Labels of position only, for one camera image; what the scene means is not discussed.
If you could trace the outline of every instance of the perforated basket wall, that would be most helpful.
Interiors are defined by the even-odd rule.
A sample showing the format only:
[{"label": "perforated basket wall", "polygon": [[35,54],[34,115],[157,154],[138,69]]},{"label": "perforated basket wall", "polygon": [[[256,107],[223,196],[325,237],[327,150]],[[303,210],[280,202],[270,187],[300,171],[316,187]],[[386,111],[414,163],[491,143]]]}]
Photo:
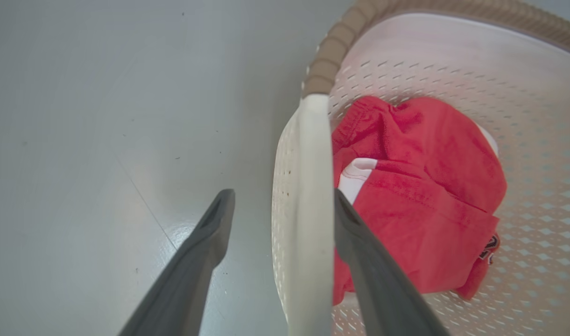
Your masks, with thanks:
[{"label": "perforated basket wall", "polygon": [[[511,13],[511,8],[498,10]],[[432,96],[490,132],[509,185],[496,212],[502,246],[471,301],[451,292],[426,299],[456,335],[570,332],[570,42],[562,39],[567,32],[561,35],[558,29],[553,40],[516,32],[527,33],[522,26],[507,29],[499,25],[509,23],[491,25],[482,16],[475,20],[474,14],[432,12],[438,11],[413,8],[374,22],[365,15],[370,28],[358,30],[366,32],[349,44],[353,47],[343,53],[334,80],[328,78],[328,66],[315,70],[319,51],[304,94],[328,92],[324,113],[332,129],[360,96],[393,104]],[[535,13],[542,16],[533,15],[534,21],[564,23]],[[296,218],[296,118],[297,112],[283,131],[274,171],[274,276],[285,312],[287,291],[295,290],[282,285],[287,268],[295,267],[287,260],[282,234]],[[364,334],[353,295],[332,309],[332,318],[333,334]]]}]

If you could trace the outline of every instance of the floor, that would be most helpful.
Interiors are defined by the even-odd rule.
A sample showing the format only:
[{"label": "floor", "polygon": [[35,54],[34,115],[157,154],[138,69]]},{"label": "floor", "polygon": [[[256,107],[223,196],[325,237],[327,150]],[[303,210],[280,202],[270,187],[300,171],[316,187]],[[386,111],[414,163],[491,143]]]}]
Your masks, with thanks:
[{"label": "floor", "polygon": [[350,3],[0,0],[0,336],[117,334],[225,188],[201,335],[285,335],[274,152]]}]

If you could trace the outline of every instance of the laundry basket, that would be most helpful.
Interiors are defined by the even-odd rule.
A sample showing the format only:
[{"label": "laundry basket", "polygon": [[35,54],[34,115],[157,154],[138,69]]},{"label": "laundry basket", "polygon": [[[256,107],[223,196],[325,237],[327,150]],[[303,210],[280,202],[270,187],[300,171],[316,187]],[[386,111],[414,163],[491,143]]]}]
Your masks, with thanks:
[{"label": "laundry basket", "polygon": [[425,295],[454,335],[570,333],[570,23],[517,0],[360,0],[320,44],[274,167],[274,279],[295,336],[365,334],[331,306],[330,134],[356,98],[431,96],[496,140],[502,244],[470,301]]}]

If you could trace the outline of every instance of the red clothing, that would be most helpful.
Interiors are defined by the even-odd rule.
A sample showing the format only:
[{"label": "red clothing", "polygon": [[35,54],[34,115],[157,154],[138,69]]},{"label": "red clothing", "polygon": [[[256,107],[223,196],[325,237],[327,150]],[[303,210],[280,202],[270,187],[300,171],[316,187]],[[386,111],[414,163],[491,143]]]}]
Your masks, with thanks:
[{"label": "red clothing", "polygon": [[[334,185],[355,158],[376,159],[353,207],[421,293],[470,299],[483,280],[492,213],[507,189],[500,162],[468,117],[434,98],[351,105],[332,134]],[[353,291],[336,254],[333,303]]]}]

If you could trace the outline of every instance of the basket handle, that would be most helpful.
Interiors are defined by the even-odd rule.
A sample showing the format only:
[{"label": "basket handle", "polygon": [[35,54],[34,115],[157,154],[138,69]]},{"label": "basket handle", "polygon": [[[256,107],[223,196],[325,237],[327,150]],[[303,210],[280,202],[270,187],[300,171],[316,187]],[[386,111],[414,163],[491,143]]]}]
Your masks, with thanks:
[{"label": "basket handle", "polygon": [[319,45],[302,98],[328,94],[353,44],[380,21],[407,13],[434,13],[480,21],[560,47],[570,53],[570,22],[520,0],[357,0]]}]

